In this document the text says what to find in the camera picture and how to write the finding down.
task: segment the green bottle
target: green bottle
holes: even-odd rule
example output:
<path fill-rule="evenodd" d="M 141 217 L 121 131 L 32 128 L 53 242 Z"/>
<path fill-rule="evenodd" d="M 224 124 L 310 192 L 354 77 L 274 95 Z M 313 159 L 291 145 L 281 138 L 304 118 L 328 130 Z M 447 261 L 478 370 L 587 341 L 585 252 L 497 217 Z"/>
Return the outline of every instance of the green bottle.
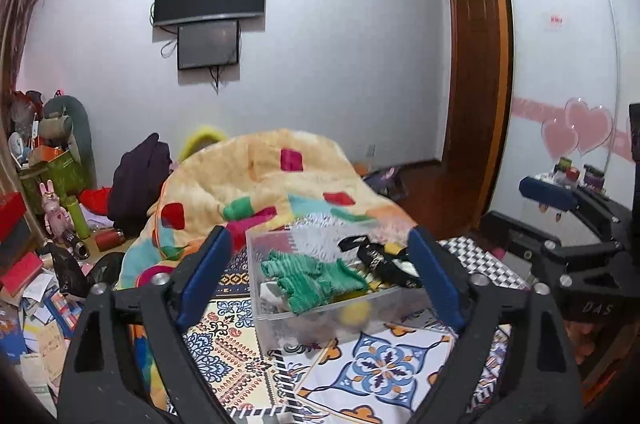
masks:
<path fill-rule="evenodd" d="M 85 238 L 91 236 L 91 231 L 89 230 L 89 226 L 86 224 L 86 220 L 84 219 L 84 215 L 82 214 L 82 210 L 80 209 L 78 199 L 74 196 L 67 197 L 66 208 L 71 215 L 71 219 L 74 221 L 74 226 L 76 227 L 78 238 L 84 240 Z"/>

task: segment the pink bunny figurine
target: pink bunny figurine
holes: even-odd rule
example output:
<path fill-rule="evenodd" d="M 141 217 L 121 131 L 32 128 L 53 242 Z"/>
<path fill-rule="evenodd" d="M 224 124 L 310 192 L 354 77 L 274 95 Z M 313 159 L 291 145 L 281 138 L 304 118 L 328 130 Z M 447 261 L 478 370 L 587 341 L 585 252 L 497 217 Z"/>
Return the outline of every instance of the pink bunny figurine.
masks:
<path fill-rule="evenodd" d="M 74 223 L 66 209 L 60 206 L 60 198 L 53 189 L 53 182 L 47 181 L 47 185 L 40 183 L 40 193 L 42 194 L 42 207 L 44 208 L 44 223 L 47 232 L 54 238 L 60 239 L 62 233 L 69 229 L 73 230 Z"/>

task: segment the green knit glove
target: green knit glove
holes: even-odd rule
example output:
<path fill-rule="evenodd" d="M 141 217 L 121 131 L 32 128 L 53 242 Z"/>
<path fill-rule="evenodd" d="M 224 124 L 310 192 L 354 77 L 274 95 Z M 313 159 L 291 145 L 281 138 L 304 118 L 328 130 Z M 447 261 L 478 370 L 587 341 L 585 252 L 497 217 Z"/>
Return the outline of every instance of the green knit glove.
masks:
<path fill-rule="evenodd" d="M 369 288 L 367 280 L 347 267 L 340 258 L 335 263 L 322 263 L 321 267 L 322 273 L 318 282 L 323 290 L 328 290 L 332 296 Z"/>
<path fill-rule="evenodd" d="M 326 290 L 327 284 L 322 284 L 307 274 L 290 274 L 280 278 L 278 287 L 287 295 L 287 303 L 294 314 L 302 314 L 325 305 L 332 298 L 331 292 Z"/>
<path fill-rule="evenodd" d="M 309 274 L 318 276 L 321 273 L 320 262 L 306 254 L 291 254 L 272 250 L 269 259 L 260 264 L 262 273 L 268 278 L 282 278 L 291 274 Z"/>

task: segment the wooden floor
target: wooden floor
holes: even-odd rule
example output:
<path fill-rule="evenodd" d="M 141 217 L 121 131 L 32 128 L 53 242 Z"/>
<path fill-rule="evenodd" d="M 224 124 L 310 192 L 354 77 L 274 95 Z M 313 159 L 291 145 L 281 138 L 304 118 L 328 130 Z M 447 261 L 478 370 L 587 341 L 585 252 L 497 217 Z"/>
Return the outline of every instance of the wooden floor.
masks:
<path fill-rule="evenodd" d="M 480 190 L 478 175 L 455 173 L 440 163 L 401 171 L 409 196 L 398 204 L 436 239 L 468 233 Z"/>

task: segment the magenta square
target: magenta square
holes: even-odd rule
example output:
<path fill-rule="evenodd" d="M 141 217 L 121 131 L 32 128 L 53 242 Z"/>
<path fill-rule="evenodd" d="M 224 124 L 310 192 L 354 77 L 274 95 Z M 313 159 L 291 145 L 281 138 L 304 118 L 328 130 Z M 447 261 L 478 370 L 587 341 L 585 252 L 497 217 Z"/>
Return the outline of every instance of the magenta square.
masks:
<path fill-rule="evenodd" d="M 302 153 L 289 148 L 280 150 L 280 169 L 282 171 L 304 171 Z"/>

